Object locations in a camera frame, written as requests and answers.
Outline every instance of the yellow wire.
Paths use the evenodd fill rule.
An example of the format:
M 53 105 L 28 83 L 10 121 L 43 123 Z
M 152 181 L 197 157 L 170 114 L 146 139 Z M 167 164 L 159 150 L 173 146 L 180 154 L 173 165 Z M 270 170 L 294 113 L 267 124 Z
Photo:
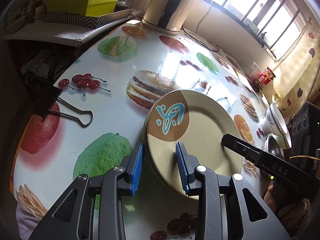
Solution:
M 310 159 L 313 159 L 313 160 L 316 160 L 316 161 L 320 161 L 320 159 L 319 159 L 319 158 L 311 157 L 311 156 L 308 156 L 308 155 L 297 155 L 297 156 L 292 156 L 292 157 L 290 157 L 289 159 L 292 159 L 292 158 L 298 158 L 298 157 L 301 157 L 301 158 L 310 158 Z

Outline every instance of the green box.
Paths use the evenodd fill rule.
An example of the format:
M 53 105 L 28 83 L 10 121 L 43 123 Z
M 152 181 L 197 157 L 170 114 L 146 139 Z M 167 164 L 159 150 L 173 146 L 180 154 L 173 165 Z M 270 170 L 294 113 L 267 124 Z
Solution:
M 48 14 L 76 14 L 91 17 L 113 13 L 118 0 L 47 0 Z

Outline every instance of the striped box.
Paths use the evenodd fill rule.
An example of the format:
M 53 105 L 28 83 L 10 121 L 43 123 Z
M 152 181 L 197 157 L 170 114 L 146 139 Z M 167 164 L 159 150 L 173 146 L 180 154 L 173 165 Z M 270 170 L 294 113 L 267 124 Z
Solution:
M 97 29 L 108 23 L 127 18 L 132 14 L 132 8 L 117 8 L 117 12 L 109 13 L 100 17 L 88 17 L 73 14 L 45 14 L 42 21 L 46 23 L 64 23 L 79 25 L 83 27 Z

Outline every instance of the window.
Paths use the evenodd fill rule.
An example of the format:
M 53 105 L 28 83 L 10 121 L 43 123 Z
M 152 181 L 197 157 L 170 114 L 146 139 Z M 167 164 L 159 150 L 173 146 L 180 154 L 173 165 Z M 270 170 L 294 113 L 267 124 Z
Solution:
M 294 0 L 206 0 L 241 24 L 279 60 L 306 24 Z

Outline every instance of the blue logo on plate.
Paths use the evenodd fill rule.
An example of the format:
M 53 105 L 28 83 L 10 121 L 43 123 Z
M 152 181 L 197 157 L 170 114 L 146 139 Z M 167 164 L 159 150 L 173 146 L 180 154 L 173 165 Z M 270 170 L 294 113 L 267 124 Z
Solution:
M 162 132 L 167 135 L 171 124 L 173 126 L 179 125 L 182 122 L 183 114 L 184 114 L 184 104 L 183 103 L 176 103 L 169 107 L 166 113 L 164 113 L 166 107 L 165 105 L 157 106 L 156 107 L 158 113 L 163 118 L 163 122 L 160 119 L 157 119 L 157 125 L 160 126 L 162 124 Z M 178 114 L 178 123 L 173 120 L 173 118 Z

